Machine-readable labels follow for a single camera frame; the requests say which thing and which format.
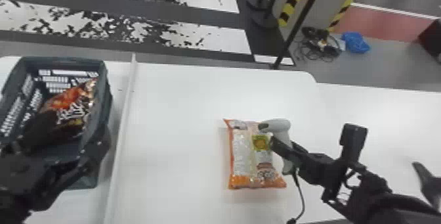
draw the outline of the chip bag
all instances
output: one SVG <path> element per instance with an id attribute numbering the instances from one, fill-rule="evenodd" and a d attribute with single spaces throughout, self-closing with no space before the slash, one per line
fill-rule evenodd
<path id="1" fill-rule="evenodd" d="M 284 188 L 286 182 L 272 165 L 270 135 L 257 122 L 224 120 L 230 141 L 229 189 Z"/>

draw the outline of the floor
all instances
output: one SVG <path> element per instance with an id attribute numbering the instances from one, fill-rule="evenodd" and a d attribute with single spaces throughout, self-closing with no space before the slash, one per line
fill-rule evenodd
<path id="1" fill-rule="evenodd" d="M 272 62 L 274 58 L 267 56 L 278 55 L 282 37 L 278 30 L 258 29 L 245 1 L 0 0 L 0 56 L 75 55 L 128 60 L 130 52 L 136 52 L 141 62 L 268 68 L 267 64 L 257 64 L 256 59 Z M 421 10 L 417 11 L 413 0 L 356 0 L 362 5 L 387 7 L 382 9 L 428 14 L 373 14 L 376 10 L 353 6 L 340 29 L 366 29 L 361 32 L 372 47 L 369 53 L 344 52 L 332 63 L 300 61 L 296 68 L 283 69 L 310 72 L 324 83 L 441 91 L 441 65 L 419 44 L 406 43 L 415 41 L 415 31 L 401 40 L 403 33 L 394 30 L 409 31 L 403 29 L 406 24 L 423 29 L 426 25 L 413 19 L 427 22 L 441 14 L 441 8 L 434 6 L 437 1 L 419 0 Z"/>
<path id="2" fill-rule="evenodd" d="M 439 17 L 441 0 L 355 0 L 335 31 L 412 42 Z"/>
<path id="3" fill-rule="evenodd" d="M 0 0 L 0 40 L 254 62 L 278 30 L 253 25 L 245 0 Z"/>

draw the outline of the blue plastic bag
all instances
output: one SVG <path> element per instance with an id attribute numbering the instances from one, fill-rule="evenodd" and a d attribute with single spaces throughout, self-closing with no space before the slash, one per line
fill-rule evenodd
<path id="1" fill-rule="evenodd" d="M 352 53 L 365 53 L 371 49 L 358 32 L 345 32 L 341 39 L 346 42 L 346 48 Z"/>

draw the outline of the handheld scanner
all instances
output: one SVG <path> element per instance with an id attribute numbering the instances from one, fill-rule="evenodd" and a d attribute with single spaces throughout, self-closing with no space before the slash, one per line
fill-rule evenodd
<path id="1" fill-rule="evenodd" d="M 277 118 L 273 120 L 266 120 L 259 124 L 259 130 L 262 132 L 271 132 L 273 136 L 279 139 L 281 142 L 289 146 L 293 147 L 291 144 L 291 140 L 289 139 L 288 131 L 291 127 L 291 123 L 288 120 Z M 293 169 L 293 163 L 289 160 L 283 159 L 283 169 L 282 174 L 288 175 L 291 174 L 291 170 Z"/>

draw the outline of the black and white floor pattern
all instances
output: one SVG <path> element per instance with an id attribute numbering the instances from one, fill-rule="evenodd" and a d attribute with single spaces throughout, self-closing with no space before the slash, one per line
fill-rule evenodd
<path id="1" fill-rule="evenodd" d="M 258 28 L 243 8 L 238 0 L 0 0 L 0 39 L 248 62 L 275 55 L 278 31 L 250 35 Z M 250 46 L 265 40 L 268 50 Z"/>

